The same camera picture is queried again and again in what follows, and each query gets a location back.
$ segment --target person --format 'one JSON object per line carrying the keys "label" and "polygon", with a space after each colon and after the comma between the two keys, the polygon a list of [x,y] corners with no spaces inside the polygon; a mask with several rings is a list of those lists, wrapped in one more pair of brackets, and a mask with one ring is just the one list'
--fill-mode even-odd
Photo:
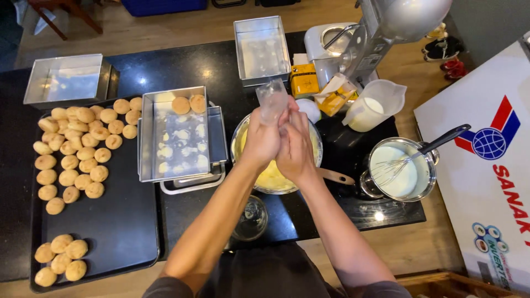
{"label": "person", "polygon": [[171,251],[144,298],[344,297],[296,243],[223,253],[259,174],[276,159],[301,191],[349,297],[411,297],[330,194],[313,161],[307,115],[293,98],[274,125],[250,117],[240,160]]}

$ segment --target red shoe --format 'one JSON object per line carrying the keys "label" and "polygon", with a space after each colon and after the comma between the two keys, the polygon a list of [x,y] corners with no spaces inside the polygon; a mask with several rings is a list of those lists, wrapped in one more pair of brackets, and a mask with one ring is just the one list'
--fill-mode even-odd
{"label": "red shoe", "polygon": [[464,68],[464,65],[462,64],[462,67],[455,67],[451,69],[448,73],[445,74],[444,78],[448,81],[456,81],[463,78],[468,73],[469,72],[467,71],[467,69]]}
{"label": "red shoe", "polygon": [[449,60],[446,63],[443,63],[442,65],[440,65],[440,69],[443,70],[444,72],[448,72],[451,69],[457,68],[457,67],[459,67],[459,68],[463,68],[464,67],[464,63],[459,61],[458,58],[456,58],[454,60]]}

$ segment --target yellow batter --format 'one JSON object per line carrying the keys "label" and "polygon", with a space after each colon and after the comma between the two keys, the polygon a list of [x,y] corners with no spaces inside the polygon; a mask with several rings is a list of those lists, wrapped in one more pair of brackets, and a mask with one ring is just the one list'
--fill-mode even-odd
{"label": "yellow batter", "polygon": [[[243,137],[241,138],[241,151],[243,151],[243,148],[245,148],[246,133],[247,130],[245,130]],[[313,135],[311,136],[311,143],[313,145],[313,156],[316,162],[319,152],[316,137]],[[256,185],[277,191],[289,190],[296,187],[294,183],[280,173],[280,170],[278,170],[278,167],[276,166],[275,160],[272,160],[267,168],[259,175]]]}

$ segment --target blue container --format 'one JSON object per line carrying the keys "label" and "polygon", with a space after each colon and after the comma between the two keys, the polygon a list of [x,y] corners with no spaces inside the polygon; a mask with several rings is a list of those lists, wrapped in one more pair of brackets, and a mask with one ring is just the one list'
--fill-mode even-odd
{"label": "blue container", "polygon": [[132,16],[205,10],[208,4],[208,0],[122,0],[121,2]]}

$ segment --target stand mixer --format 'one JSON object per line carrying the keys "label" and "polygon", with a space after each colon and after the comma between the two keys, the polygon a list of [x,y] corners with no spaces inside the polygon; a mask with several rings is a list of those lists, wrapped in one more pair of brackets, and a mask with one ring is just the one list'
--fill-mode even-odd
{"label": "stand mixer", "polygon": [[423,38],[440,25],[451,3],[452,0],[358,0],[355,7],[360,6],[363,11],[358,24],[310,28],[304,44],[309,61],[315,65],[320,87],[337,72],[351,82],[368,83],[394,44]]}

